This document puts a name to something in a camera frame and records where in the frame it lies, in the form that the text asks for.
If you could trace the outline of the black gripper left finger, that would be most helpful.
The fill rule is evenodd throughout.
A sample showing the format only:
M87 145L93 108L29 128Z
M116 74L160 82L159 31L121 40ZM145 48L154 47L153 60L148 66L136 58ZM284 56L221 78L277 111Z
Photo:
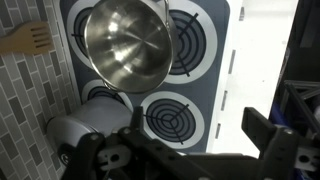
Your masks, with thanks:
M110 136L83 135L61 180L214 180L200 165L142 133L143 108Z

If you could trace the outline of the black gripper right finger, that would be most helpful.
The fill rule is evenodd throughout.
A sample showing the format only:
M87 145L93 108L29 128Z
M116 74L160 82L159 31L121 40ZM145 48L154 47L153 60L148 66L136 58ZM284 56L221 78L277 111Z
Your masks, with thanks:
M318 172L319 146L286 126L272 124L253 107L245 107L241 128L258 148L258 180L290 180L295 169Z

